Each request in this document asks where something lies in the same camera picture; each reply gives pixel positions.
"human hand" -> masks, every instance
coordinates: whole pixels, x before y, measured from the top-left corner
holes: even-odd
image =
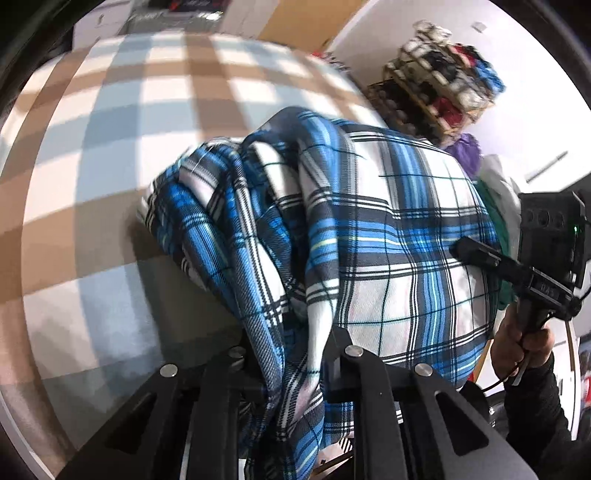
[[[528,368],[541,367],[548,361],[554,347],[554,333],[548,323],[539,332],[527,334],[523,338],[523,347],[519,345],[521,337],[517,327],[517,304],[512,303],[507,307],[491,347],[492,368],[499,379],[509,374],[511,377],[517,375],[518,369],[511,371],[523,360],[524,349],[531,352]]]

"blue plaid shirt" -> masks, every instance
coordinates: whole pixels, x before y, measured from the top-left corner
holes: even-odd
[[[492,329],[498,282],[449,254],[462,235],[498,248],[486,209],[453,157],[395,131],[286,108],[182,156],[140,212],[252,343],[267,402],[241,410],[247,478],[305,479],[353,432],[352,405],[323,401],[332,324],[457,386]]]

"black metal frame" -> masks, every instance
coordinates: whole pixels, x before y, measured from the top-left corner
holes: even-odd
[[[187,480],[235,480],[239,402],[259,404],[265,394],[261,380],[244,368],[249,359],[254,359],[252,352],[239,346],[205,367],[166,365],[82,447],[57,480],[172,480],[184,464]],[[355,405],[354,456],[329,478],[536,478],[489,425],[486,399],[475,384],[469,382],[458,393],[426,364],[412,371],[385,365],[371,352],[351,348],[349,333],[339,327],[332,329],[322,369],[325,400]],[[480,413],[468,400],[480,401]]]

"plaid fabric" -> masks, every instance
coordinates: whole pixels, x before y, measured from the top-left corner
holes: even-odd
[[[292,105],[384,126],[323,60],[230,35],[104,39],[24,86],[0,129],[0,423],[40,479],[162,364],[237,343],[237,319],[163,255],[137,204],[188,145]]]
[[[322,396],[333,322],[384,361],[426,361],[456,385],[492,327],[498,282],[448,248],[462,235],[497,248],[493,224],[452,157],[397,132],[286,108],[242,144],[181,156],[140,213],[254,347],[268,397],[241,432],[250,478],[307,478],[352,432],[352,405]]]

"black sleeve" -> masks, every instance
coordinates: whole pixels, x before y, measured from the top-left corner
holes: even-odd
[[[505,384],[507,442],[540,479],[585,478],[591,444],[572,442],[553,369],[554,354],[541,367],[526,370],[517,387]]]

